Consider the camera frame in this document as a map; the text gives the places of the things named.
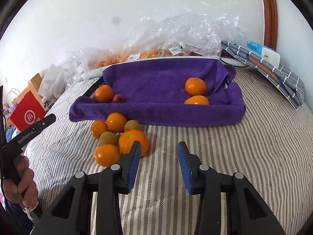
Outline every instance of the wall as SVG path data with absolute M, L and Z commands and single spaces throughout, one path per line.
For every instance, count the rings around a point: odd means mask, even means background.
M 305 84 L 304 101 L 313 110 L 313 31 L 301 12 L 290 0 L 277 0 L 277 52 L 281 65 L 293 70 Z
M 21 91 L 37 72 L 63 61 L 68 51 L 121 45 L 143 16 L 161 20 L 184 8 L 212 17 L 230 12 L 239 16 L 251 39 L 263 41 L 262 0 L 29 0 L 0 40 L 5 91 Z

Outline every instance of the bed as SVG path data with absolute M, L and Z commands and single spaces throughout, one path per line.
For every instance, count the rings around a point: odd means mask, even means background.
M 92 121 L 73 123 L 68 112 L 74 100 L 97 79 L 88 80 L 76 95 L 60 97 L 49 113 L 57 121 L 26 149 L 35 172 L 40 205 L 45 210 L 77 171 L 100 172 L 93 158 L 98 146 L 90 134 Z M 240 124 L 222 127 L 143 125 L 150 149 L 139 163 L 135 186 L 120 196 L 124 234 L 193 234 L 198 196 L 185 190 L 176 146 L 185 141 L 191 153 L 217 172 L 240 171 L 254 185 L 281 223 L 294 235 L 313 211 L 313 117 L 304 104 L 296 111 L 273 85 L 253 70 L 238 69 L 246 113 Z M 92 207 L 95 234 L 96 193 Z M 222 197 L 222 230 L 225 197 Z

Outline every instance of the red box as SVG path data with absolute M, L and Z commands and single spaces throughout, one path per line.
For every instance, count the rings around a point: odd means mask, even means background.
M 33 123 L 41 120 L 46 115 L 46 111 L 37 101 L 35 96 L 29 91 L 19 102 L 14 112 L 10 116 L 15 127 L 20 131 L 24 131 Z

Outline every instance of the red fruit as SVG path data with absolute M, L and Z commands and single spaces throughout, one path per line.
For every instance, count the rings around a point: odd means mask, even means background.
M 113 102 L 114 103 L 123 103 L 123 102 L 125 102 L 125 99 L 122 95 L 117 94 L 117 95 L 113 96 Z

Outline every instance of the purple towel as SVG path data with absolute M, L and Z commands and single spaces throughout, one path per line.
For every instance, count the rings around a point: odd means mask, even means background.
M 81 96 L 73 103 L 69 119 L 106 120 L 113 112 L 142 124 L 167 126 L 221 126 L 239 123 L 245 114 L 241 90 L 236 82 L 224 89 L 225 78 L 233 79 L 235 67 L 216 59 L 169 58 L 139 60 L 113 65 L 103 71 L 104 82 L 126 103 L 98 103 Z M 210 105 L 187 105 L 185 82 L 203 79 Z

